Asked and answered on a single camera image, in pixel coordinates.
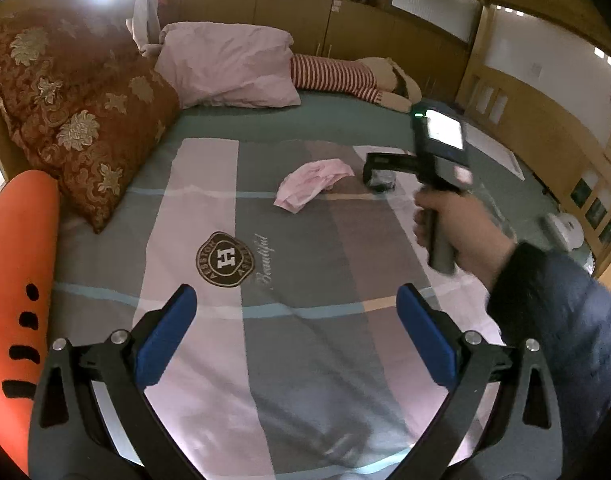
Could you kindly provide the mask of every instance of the dark sleeve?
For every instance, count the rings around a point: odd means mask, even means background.
[[[585,448],[611,406],[611,293],[566,255],[522,243],[492,288],[488,313],[506,344],[540,342],[566,455]]]

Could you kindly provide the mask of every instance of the wooden door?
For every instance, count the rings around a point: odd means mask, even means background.
[[[256,0],[254,23],[287,30],[293,52],[319,56],[331,6],[332,0]]]
[[[176,0],[181,22],[254,23],[256,0]]]
[[[427,97],[453,104],[470,59],[470,50],[466,43],[443,38],[437,54],[432,63],[433,74]]]
[[[441,37],[416,21],[396,18],[387,57],[412,77],[426,96],[435,75]]]
[[[394,18],[383,10],[334,0],[322,56],[357,60],[387,57]]]

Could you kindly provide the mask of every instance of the black eye print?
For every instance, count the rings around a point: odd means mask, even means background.
[[[38,317],[34,312],[22,312],[21,315],[18,316],[18,324],[23,328],[38,330]]]
[[[30,301],[38,300],[38,289],[34,283],[30,283],[28,286],[26,286],[26,294],[28,295]]]
[[[36,385],[27,381],[3,381],[0,386],[8,399],[34,399]]]
[[[28,359],[30,361],[35,362],[36,364],[40,364],[41,356],[38,353],[36,348],[25,345],[14,345],[10,347],[10,359],[14,359],[15,361],[19,361],[21,359]]]

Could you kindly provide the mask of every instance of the metal screw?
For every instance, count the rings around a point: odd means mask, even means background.
[[[481,341],[483,341],[483,338],[481,337],[481,334],[479,334],[478,332],[475,332],[474,330],[468,330],[465,333],[465,342],[466,343],[470,343],[471,345],[480,345]]]
[[[115,345],[122,345],[125,341],[127,341],[128,333],[126,330],[116,330],[112,332],[112,335],[109,337],[111,342]]]
[[[52,343],[52,348],[56,351],[63,350],[67,346],[67,339],[64,337],[60,337],[55,339]]]
[[[541,349],[541,345],[536,339],[527,339],[525,341],[525,348],[530,352],[538,352]]]

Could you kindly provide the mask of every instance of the person's hand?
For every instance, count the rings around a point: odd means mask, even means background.
[[[457,264],[492,289],[497,276],[512,254],[515,244],[493,224],[489,213],[473,195],[421,189],[415,196],[419,209],[414,234],[419,245],[427,248],[425,226],[427,209],[439,212],[439,223],[445,236],[457,250]]]

